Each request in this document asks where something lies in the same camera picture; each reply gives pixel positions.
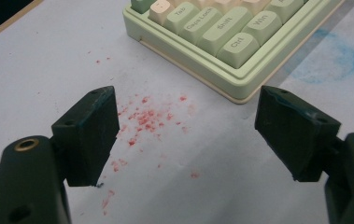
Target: ctrl key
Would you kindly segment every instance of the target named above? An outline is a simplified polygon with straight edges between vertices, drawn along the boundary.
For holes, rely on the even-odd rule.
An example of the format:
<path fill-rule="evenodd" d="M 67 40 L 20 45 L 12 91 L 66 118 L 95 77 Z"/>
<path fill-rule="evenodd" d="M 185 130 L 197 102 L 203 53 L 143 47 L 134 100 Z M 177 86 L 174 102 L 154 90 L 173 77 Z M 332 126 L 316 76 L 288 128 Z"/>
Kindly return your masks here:
<path fill-rule="evenodd" d="M 238 33 L 220 49 L 217 58 L 233 68 L 239 68 L 259 47 L 258 41 L 252 35 Z"/>

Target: keycap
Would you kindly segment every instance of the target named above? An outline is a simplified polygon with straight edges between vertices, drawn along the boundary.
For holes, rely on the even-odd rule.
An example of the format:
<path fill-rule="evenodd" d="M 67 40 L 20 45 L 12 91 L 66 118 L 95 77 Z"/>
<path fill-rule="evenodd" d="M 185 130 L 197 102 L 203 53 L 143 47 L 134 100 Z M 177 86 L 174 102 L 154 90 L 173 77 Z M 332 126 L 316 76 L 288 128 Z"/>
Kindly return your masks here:
<path fill-rule="evenodd" d="M 243 32 L 252 35 L 262 46 L 281 26 L 281 19 L 275 12 L 261 11 L 244 27 Z"/>
<path fill-rule="evenodd" d="M 344 2 L 131 0 L 123 17 L 127 35 L 243 104 Z"/>
<path fill-rule="evenodd" d="M 212 7 L 219 10 L 222 14 L 226 14 L 235 5 L 236 0 L 214 0 Z"/>
<path fill-rule="evenodd" d="M 199 9 L 194 4 L 184 2 L 168 14 L 164 27 L 178 35 L 183 26 L 198 12 Z"/>
<path fill-rule="evenodd" d="M 284 24 L 303 4 L 303 0 L 272 0 L 265 10 L 274 11 Z"/>
<path fill-rule="evenodd" d="M 197 43 L 200 49 L 216 56 L 218 50 L 252 19 L 246 7 L 235 7 L 209 28 Z"/>
<path fill-rule="evenodd" d="M 201 10 L 205 7 L 210 7 L 214 3 L 214 0 L 191 0 L 190 2 Z"/>
<path fill-rule="evenodd" d="M 217 22 L 222 14 L 214 7 L 205 7 L 188 21 L 180 32 L 180 36 L 192 44 L 196 44 L 204 32 Z"/>
<path fill-rule="evenodd" d="M 238 33 L 219 51 L 218 58 L 233 68 L 239 68 L 259 49 L 256 39 L 247 33 Z"/>
<path fill-rule="evenodd" d="M 144 13 L 156 0 L 131 0 L 131 8 L 139 13 Z"/>
<path fill-rule="evenodd" d="M 149 18 L 159 25 L 163 25 L 167 19 L 168 13 L 174 9 L 174 6 L 171 5 L 166 0 L 157 0 L 150 6 Z"/>
<path fill-rule="evenodd" d="M 253 15 L 258 14 L 270 0 L 238 0 L 237 5 L 246 7 Z"/>

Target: pink powder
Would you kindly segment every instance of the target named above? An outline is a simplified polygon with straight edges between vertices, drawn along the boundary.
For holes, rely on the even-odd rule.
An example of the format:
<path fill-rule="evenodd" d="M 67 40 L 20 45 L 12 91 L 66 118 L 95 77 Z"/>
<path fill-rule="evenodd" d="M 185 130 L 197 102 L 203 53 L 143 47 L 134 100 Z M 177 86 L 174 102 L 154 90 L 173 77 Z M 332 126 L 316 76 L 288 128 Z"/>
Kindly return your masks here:
<path fill-rule="evenodd" d="M 191 178 L 192 179 L 197 179 L 200 176 L 200 174 L 197 171 L 191 171 Z"/>
<path fill-rule="evenodd" d="M 186 95 L 181 95 L 180 97 L 179 97 L 179 100 L 180 101 L 186 101 L 188 99 L 188 97 L 186 97 Z"/>
<path fill-rule="evenodd" d="M 173 120 L 177 119 L 178 116 L 187 118 L 187 115 L 193 115 L 195 111 L 193 104 L 186 104 L 189 101 L 186 95 L 183 94 L 174 99 L 173 102 L 170 101 L 169 97 L 165 100 L 158 100 L 153 96 L 142 97 L 139 94 L 134 94 L 128 97 L 126 104 L 118 104 L 121 126 L 118 139 L 123 140 L 124 138 L 129 147 L 135 147 L 138 141 L 147 141 L 140 141 L 139 139 L 150 137 L 148 133 L 152 134 L 155 139 L 162 141 L 161 133 L 169 130 L 167 125 L 172 123 L 183 124 L 185 123 L 184 120 Z M 187 133 L 188 127 L 184 127 L 182 130 Z"/>
<path fill-rule="evenodd" d="M 130 145 L 130 147 L 132 147 L 133 145 L 135 145 L 136 143 L 136 139 L 135 138 L 131 138 L 129 141 L 128 141 L 128 144 Z"/>
<path fill-rule="evenodd" d="M 116 161 L 111 162 L 110 165 L 113 166 L 113 171 L 114 172 L 118 172 L 119 164 Z"/>
<path fill-rule="evenodd" d="M 171 119 L 173 118 L 173 116 L 174 116 L 173 114 L 168 113 L 168 114 L 167 114 L 167 120 L 171 120 Z"/>
<path fill-rule="evenodd" d="M 103 214 L 104 214 L 104 216 L 106 216 L 106 214 L 107 214 L 106 208 L 107 208 L 107 206 L 109 205 L 110 198 L 111 198 L 113 195 L 115 195 L 115 191 L 113 191 L 112 189 L 110 189 L 110 190 L 107 192 L 106 198 L 104 198 L 104 199 L 102 200 L 102 208 L 103 208 Z"/>
<path fill-rule="evenodd" d="M 142 99 L 142 104 L 145 104 L 148 100 L 149 100 L 148 96 L 145 96 L 145 97 Z"/>
<path fill-rule="evenodd" d="M 119 162 L 120 162 L 120 165 L 121 166 L 125 166 L 125 165 L 127 165 L 127 161 L 125 161 L 124 159 L 119 159 Z"/>

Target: white table surface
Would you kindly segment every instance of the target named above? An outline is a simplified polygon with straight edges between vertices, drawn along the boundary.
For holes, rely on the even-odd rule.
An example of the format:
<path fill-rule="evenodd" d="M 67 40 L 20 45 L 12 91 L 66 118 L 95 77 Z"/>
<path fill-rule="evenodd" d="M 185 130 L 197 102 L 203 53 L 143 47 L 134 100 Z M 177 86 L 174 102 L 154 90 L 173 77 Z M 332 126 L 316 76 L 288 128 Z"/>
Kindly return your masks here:
<path fill-rule="evenodd" d="M 112 85 L 120 135 L 100 189 L 67 187 L 73 223 L 328 223 L 327 176 L 294 182 L 254 130 L 259 94 L 235 105 L 134 41 L 127 4 L 45 0 L 0 34 L 0 156 L 25 136 L 51 137 L 84 94 Z M 354 1 L 267 84 L 341 121 L 340 138 L 353 133 Z M 149 110 L 158 126 L 138 132 L 129 117 Z"/>

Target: cream keycap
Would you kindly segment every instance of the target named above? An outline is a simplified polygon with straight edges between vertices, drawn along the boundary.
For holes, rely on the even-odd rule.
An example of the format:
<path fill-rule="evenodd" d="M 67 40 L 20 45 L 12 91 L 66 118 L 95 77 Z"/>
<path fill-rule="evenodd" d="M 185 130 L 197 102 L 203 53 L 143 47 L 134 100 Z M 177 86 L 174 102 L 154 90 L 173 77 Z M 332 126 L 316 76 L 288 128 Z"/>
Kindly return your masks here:
<path fill-rule="evenodd" d="M 183 2 L 185 2 L 186 0 L 167 0 L 167 1 L 170 2 L 171 5 L 173 5 L 174 7 L 177 7 Z"/>
<path fill-rule="evenodd" d="M 167 0 L 157 0 L 150 6 L 149 19 L 163 26 L 167 15 L 172 10 L 174 7 Z"/>

